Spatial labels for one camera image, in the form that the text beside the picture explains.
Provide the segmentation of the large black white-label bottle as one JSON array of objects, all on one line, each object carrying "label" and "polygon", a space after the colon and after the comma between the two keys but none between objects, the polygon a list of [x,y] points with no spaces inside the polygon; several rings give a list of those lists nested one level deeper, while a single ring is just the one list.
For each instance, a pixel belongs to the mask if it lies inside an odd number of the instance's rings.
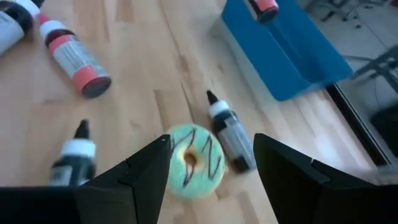
[{"label": "large black white-label bottle", "polygon": [[0,0],[0,55],[31,30],[44,1]]}]

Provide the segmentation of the small dark dropper bottle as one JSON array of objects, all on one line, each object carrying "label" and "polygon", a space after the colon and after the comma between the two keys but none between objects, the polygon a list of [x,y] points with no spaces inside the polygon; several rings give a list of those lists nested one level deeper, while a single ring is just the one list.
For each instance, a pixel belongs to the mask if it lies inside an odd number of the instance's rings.
[{"label": "small dark dropper bottle", "polygon": [[237,173],[245,173],[257,169],[253,153],[253,142],[240,122],[237,114],[224,100],[211,91],[206,95],[211,118],[211,126],[216,137],[221,143],[231,165]]},{"label": "small dark dropper bottle", "polygon": [[88,119],[80,121],[73,138],[65,141],[50,168],[49,186],[79,186],[96,174],[96,144],[90,137]]}]

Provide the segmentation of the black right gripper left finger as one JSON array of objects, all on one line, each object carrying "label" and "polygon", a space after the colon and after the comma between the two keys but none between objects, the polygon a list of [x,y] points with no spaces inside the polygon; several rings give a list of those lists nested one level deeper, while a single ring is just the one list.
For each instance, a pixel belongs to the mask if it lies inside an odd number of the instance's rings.
[{"label": "black right gripper left finger", "polygon": [[171,140],[164,134],[78,188],[81,224],[156,224],[165,193]]}]

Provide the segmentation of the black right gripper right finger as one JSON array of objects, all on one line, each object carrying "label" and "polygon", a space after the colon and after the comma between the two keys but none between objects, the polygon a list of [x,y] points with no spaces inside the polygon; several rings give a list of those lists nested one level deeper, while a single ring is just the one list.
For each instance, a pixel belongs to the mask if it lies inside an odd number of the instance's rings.
[{"label": "black right gripper right finger", "polygon": [[279,224],[371,224],[373,185],[257,133],[254,157]]}]

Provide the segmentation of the large pink banded bottle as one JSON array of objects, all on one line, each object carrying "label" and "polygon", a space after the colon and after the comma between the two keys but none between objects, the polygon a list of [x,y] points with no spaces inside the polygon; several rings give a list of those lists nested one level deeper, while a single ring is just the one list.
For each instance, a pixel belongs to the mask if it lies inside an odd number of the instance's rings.
[{"label": "large pink banded bottle", "polygon": [[96,98],[111,86],[109,73],[62,22],[37,15],[40,35],[51,56],[86,98]]}]

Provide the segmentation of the blue plastic bin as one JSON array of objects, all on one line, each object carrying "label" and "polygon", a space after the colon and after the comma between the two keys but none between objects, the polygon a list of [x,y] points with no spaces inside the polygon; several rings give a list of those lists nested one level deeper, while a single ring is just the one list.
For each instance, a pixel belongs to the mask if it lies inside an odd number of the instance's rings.
[{"label": "blue plastic bin", "polygon": [[227,0],[222,19],[272,96],[284,101],[312,88],[353,76],[343,56],[296,0],[276,0],[267,24],[253,18],[244,0]]}]

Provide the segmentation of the green frosted toy donut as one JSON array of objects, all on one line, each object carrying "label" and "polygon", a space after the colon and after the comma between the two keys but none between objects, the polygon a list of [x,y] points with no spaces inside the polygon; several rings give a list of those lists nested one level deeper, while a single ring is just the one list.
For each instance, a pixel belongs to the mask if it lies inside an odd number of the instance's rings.
[{"label": "green frosted toy donut", "polygon": [[202,198],[214,192],[225,173],[225,156],[206,128],[188,123],[171,127],[172,156],[167,189],[178,197]]}]

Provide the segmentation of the black table edge rail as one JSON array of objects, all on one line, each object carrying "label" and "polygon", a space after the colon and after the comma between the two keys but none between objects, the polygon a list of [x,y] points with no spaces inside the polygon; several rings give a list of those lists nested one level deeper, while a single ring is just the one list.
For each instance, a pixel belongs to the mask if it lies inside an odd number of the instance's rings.
[{"label": "black table edge rail", "polygon": [[340,110],[341,114],[344,116],[373,163],[377,166],[391,165],[391,161],[387,158],[380,145],[365,127],[365,124],[362,122],[357,112],[355,112],[352,104],[341,92],[338,85],[330,85],[326,87],[326,91]]}]

